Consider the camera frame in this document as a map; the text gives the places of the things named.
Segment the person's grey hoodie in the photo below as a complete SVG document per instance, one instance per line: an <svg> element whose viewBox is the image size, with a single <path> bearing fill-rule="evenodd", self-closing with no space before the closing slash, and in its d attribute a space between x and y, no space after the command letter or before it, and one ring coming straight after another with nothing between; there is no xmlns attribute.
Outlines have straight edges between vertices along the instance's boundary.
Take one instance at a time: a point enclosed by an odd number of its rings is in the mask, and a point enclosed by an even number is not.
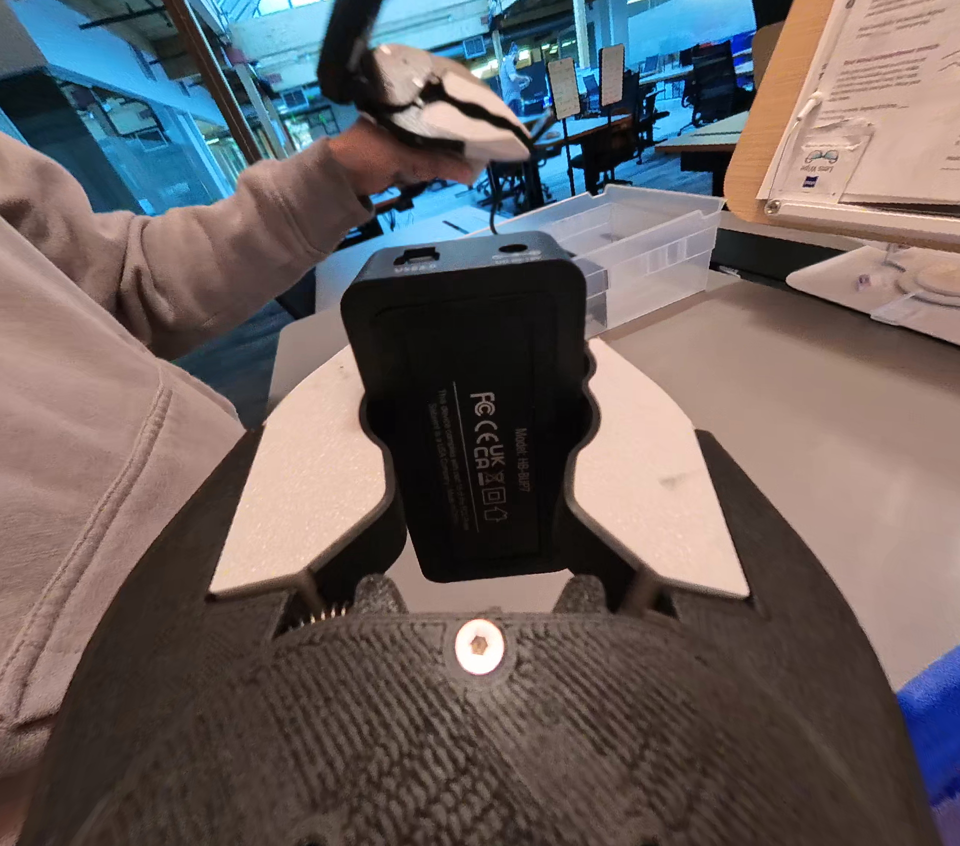
<svg viewBox="0 0 960 846"><path fill-rule="evenodd" d="M2 780L42 758L134 564L243 435L114 315L125 232L2 136Z"/></svg>

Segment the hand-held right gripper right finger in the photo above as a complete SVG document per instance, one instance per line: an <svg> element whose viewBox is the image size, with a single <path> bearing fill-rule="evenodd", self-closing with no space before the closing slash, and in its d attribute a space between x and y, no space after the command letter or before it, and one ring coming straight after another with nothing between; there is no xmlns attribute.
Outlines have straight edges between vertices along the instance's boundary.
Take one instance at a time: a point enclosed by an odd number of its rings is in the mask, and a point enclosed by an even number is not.
<svg viewBox="0 0 960 846"><path fill-rule="evenodd" d="M751 590L696 429L599 337L585 347L589 422L563 474L565 508L601 552L658 586L749 600Z"/></svg>

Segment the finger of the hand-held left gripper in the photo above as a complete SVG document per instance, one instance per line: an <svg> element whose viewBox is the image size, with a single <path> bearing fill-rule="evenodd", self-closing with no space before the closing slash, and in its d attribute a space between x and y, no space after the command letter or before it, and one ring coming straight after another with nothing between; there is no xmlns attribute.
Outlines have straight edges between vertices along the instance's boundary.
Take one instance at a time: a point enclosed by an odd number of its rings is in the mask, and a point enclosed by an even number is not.
<svg viewBox="0 0 960 846"><path fill-rule="evenodd" d="M432 74L429 102L442 102L470 120L525 134L525 126L501 97L467 70L441 70Z"/></svg>
<svg viewBox="0 0 960 846"><path fill-rule="evenodd" d="M450 101L412 105L393 114L393 132L403 144L424 152L445 153L479 165L518 164L531 156L531 138L510 114L490 113Z"/></svg>

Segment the black usb hub box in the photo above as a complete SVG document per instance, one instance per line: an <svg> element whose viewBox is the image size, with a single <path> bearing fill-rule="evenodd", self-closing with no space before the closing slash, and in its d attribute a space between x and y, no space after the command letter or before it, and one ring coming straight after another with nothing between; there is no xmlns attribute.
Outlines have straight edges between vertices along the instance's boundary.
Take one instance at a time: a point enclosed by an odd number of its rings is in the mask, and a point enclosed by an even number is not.
<svg viewBox="0 0 960 846"><path fill-rule="evenodd" d="M427 579L562 568L586 300L584 273L543 231L383 249L342 294L366 421Z"/></svg>

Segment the wooden clipboard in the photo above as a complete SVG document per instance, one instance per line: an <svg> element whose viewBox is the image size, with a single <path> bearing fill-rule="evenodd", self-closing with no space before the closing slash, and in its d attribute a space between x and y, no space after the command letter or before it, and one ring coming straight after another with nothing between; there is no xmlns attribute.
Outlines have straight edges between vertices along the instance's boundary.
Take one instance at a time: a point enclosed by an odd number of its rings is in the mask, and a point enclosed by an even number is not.
<svg viewBox="0 0 960 846"><path fill-rule="evenodd" d="M794 0L726 173L726 204L755 225L958 252L956 212L877 204L815 205L764 197L761 187L789 127L834 0Z"/></svg>

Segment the wooden office desk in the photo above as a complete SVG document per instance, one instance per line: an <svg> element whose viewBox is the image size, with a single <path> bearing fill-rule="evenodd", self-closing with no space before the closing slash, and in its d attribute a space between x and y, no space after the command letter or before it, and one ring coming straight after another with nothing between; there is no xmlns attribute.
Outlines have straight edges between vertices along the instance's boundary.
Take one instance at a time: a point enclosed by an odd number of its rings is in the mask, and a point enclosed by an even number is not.
<svg viewBox="0 0 960 846"><path fill-rule="evenodd" d="M738 145L749 115L749 110L737 112L724 119L683 132L670 140L665 140L662 145L669 145L678 150L679 155L685 153L732 154Z"/></svg>

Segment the brown board on stand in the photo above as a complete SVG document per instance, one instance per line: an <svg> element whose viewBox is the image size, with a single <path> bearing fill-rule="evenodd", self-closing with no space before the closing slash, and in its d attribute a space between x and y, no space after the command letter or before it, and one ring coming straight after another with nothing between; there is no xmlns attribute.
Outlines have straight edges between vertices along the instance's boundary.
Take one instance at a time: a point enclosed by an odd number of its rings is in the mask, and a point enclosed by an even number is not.
<svg viewBox="0 0 960 846"><path fill-rule="evenodd" d="M623 43L602 47L598 53L598 102L603 111L616 107L623 99L626 51Z"/></svg>
<svg viewBox="0 0 960 846"><path fill-rule="evenodd" d="M551 60L546 70L555 119L563 122L579 116L581 96L574 61L571 58Z"/></svg>

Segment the white printed papers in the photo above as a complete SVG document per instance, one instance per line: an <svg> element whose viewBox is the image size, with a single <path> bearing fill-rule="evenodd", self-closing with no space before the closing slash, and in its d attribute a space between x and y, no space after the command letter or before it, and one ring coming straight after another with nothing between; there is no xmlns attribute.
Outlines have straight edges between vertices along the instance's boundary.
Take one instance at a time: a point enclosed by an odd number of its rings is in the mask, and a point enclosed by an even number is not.
<svg viewBox="0 0 960 846"><path fill-rule="evenodd" d="M959 0L834 0L760 191L956 213Z"/></svg>

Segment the person's left hand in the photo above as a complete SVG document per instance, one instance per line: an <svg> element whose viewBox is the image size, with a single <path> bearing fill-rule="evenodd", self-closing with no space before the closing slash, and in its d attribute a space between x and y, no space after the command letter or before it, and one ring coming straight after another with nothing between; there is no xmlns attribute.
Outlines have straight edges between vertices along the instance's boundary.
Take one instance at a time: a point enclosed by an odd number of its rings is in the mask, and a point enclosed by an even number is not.
<svg viewBox="0 0 960 846"><path fill-rule="evenodd" d="M330 138L326 149L358 197L436 181L470 187L483 168L449 152L407 146L364 117Z"/></svg>

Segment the person's left forearm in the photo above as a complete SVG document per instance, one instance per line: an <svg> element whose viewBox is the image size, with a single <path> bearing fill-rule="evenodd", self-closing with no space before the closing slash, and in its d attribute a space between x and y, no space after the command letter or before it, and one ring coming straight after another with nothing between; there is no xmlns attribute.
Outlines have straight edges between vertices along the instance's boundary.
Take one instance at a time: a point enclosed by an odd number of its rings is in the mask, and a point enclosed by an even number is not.
<svg viewBox="0 0 960 846"><path fill-rule="evenodd" d="M238 327L292 288L369 216L367 168L383 166L358 129L247 168L209 205L131 220L114 315L164 360Z"/></svg>

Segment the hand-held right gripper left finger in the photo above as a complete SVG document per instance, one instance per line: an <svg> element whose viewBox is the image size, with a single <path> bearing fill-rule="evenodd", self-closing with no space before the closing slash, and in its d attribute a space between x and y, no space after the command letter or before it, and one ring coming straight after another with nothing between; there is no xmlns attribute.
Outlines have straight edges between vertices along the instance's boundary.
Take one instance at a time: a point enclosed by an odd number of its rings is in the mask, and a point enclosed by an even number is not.
<svg viewBox="0 0 960 846"><path fill-rule="evenodd" d="M397 561L407 536L402 500L364 397L344 347L272 411L210 581L213 598L293 590L353 600L364 577Z"/></svg>

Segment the blue plastic bin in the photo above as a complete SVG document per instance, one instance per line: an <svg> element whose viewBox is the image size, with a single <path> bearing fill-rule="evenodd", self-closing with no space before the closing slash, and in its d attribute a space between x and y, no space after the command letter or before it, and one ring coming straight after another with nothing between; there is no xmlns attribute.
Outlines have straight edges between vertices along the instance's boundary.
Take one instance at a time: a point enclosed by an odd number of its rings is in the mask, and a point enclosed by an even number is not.
<svg viewBox="0 0 960 846"><path fill-rule="evenodd" d="M959 844L959 646L896 694L943 844Z"/></svg>

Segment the white stand base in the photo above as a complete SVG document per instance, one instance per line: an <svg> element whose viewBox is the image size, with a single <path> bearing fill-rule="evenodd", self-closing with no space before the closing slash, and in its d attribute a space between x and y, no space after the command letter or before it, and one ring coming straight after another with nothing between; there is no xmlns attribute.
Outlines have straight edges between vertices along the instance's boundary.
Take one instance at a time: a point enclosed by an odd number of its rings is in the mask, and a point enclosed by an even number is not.
<svg viewBox="0 0 960 846"><path fill-rule="evenodd" d="M786 277L801 293L871 320L959 345L959 255L862 246Z"/></svg>

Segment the clear plastic drawer tray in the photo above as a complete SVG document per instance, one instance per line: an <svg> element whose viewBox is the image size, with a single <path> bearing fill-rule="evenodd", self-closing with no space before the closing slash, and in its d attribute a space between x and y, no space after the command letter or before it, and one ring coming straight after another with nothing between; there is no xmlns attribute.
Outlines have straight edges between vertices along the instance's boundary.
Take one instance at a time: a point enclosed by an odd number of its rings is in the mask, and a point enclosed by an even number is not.
<svg viewBox="0 0 960 846"><path fill-rule="evenodd" d="M587 339L706 289L724 200L610 183L501 221L544 232L581 268Z"/></svg>

